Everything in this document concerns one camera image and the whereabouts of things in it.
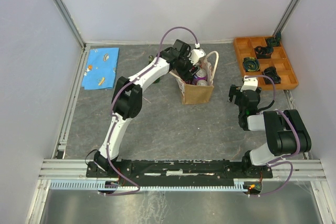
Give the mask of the rolled dark sock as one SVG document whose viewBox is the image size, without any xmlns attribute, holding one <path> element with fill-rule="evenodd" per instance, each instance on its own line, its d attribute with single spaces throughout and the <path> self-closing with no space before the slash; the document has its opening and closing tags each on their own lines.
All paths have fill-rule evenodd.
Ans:
<svg viewBox="0 0 336 224">
<path fill-rule="evenodd" d="M 281 38 L 281 32 L 279 31 L 274 36 L 266 38 L 265 41 L 268 47 L 280 47 Z"/>
<path fill-rule="evenodd" d="M 274 52 L 274 48 L 272 46 L 257 46 L 254 48 L 254 52 L 257 59 L 270 59 L 272 53 Z"/>
</svg>

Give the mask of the aluminium frame rail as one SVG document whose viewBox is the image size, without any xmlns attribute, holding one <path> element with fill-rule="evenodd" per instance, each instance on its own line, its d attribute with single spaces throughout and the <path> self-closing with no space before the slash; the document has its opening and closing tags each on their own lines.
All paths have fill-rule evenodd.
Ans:
<svg viewBox="0 0 336 224">
<path fill-rule="evenodd" d="M 145 161 L 123 160 L 117 163 L 119 173 L 106 174 L 95 168 L 92 162 L 80 159 L 46 159 L 38 177 L 40 179 L 107 179 L 117 180 L 121 175 L 131 180 L 144 176 L 176 177 L 209 176 L 218 179 L 225 177 L 238 181 L 258 181 L 259 179 L 284 181 L 325 181 L 326 176 L 319 160 L 289 160 L 285 164 L 269 168 L 251 167 L 242 170 L 239 162 L 230 161 Z"/>
</svg>

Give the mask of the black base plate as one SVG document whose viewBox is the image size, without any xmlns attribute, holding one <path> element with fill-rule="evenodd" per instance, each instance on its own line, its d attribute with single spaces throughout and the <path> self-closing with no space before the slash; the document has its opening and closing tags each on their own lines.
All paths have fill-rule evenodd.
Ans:
<svg viewBox="0 0 336 224">
<path fill-rule="evenodd" d="M 254 166 L 244 158 L 240 162 L 210 161 L 149 161 L 123 159 L 114 162 L 126 178 L 144 187 L 232 186 L 234 179 L 273 178 L 271 168 Z"/>
</svg>

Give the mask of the rolled black sock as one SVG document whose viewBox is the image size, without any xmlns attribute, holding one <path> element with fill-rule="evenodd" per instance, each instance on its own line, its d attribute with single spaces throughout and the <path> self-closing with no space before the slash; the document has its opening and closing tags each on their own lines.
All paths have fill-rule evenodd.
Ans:
<svg viewBox="0 0 336 224">
<path fill-rule="evenodd" d="M 268 67 L 262 72 L 262 74 L 271 78 L 274 84 L 281 84 L 281 77 L 278 75 L 276 67 Z"/>
</svg>

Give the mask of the blue patterned cloth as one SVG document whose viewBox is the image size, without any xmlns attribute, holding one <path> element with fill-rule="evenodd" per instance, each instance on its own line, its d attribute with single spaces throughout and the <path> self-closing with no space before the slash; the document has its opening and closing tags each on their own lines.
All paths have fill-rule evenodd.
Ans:
<svg viewBox="0 0 336 224">
<path fill-rule="evenodd" d="M 119 48 L 90 49 L 81 86 L 85 90 L 114 87 Z"/>
</svg>

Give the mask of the green glass bottle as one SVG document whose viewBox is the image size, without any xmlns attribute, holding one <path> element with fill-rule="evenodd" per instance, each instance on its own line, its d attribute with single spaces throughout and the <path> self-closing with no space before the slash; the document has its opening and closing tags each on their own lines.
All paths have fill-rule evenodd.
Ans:
<svg viewBox="0 0 336 224">
<path fill-rule="evenodd" d="M 149 64 L 151 64 L 155 60 L 153 55 L 149 55 Z M 159 83 L 161 78 L 157 78 L 153 83 Z"/>
</svg>

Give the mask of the orange wooden divider tray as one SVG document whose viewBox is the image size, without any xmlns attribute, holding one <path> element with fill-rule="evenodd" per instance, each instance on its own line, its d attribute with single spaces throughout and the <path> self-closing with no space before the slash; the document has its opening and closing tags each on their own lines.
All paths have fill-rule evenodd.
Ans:
<svg viewBox="0 0 336 224">
<path fill-rule="evenodd" d="M 245 58 L 256 58 L 254 48 L 257 46 L 267 46 L 266 39 L 268 37 L 237 37 L 233 41 L 236 58 L 241 75 L 244 76 L 256 76 L 261 75 L 266 68 L 275 67 L 277 74 L 281 78 L 281 82 L 276 84 L 277 90 L 293 90 L 299 82 L 289 61 L 287 53 L 282 44 L 278 47 L 274 47 L 274 51 L 269 59 L 259 59 L 259 70 L 248 72 L 246 71 L 243 60 Z"/>
</svg>

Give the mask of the rolled blue yellow sock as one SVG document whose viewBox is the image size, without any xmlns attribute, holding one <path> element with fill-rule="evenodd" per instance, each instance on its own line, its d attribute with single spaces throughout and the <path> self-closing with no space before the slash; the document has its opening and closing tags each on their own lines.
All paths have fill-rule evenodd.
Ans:
<svg viewBox="0 0 336 224">
<path fill-rule="evenodd" d="M 245 57 L 243 59 L 243 67 L 246 72 L 257 72 L 260 70 L 260 63 L 257 58 Z"/>
</svg>

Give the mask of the silver top soda can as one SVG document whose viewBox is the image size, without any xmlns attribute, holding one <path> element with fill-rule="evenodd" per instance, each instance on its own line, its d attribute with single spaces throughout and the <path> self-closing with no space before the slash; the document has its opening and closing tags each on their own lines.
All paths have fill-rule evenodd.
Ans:
<svg viewBox="0 0 336 224">
<path fill-rule="evenodd" d="M 199 87 L 207 87 L 208 82 L 206 80 L 198 80 L 196 85 L 199 86 Z"/>
</svg>

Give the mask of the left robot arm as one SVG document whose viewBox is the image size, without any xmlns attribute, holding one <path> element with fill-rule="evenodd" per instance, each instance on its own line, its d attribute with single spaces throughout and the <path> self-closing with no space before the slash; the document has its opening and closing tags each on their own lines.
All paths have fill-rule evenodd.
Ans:
<svg viewBox="0 0 336 224">
<path fill-rule="evenodd" d="M 111 124 L 106 138 L 94 155 L 98 171 L 105 177 L 116 171 L 116 160 L 125 131 L 142 109 L 143 92 L 160 77 L 175 71 L 183 81 L 191 81 L 200 69 L 205 52 L 199 44 L 192 49 L 181 40 L 158 55 L 140 72 L 120 77 L 115 85 L 111 103 Z"/>
</svg>

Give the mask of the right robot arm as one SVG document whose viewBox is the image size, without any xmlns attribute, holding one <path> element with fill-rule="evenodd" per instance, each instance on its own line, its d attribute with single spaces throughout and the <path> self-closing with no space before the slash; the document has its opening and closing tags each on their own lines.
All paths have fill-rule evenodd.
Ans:
<svg viewBox="0 0 336 224">
<path fill-rule="evenodd" d="M 241 172 L 254 177 L 260 166 L 311 150 L 310 135 L 297 110 L 264 111 L 258 108 L 261 88 L 247 88 L 232 84 L 229 101 L 238 106 L 238 123 L 245 131 L 264 131 L 266 142 L 247 151 L 242 158 Z"/>
</svg>

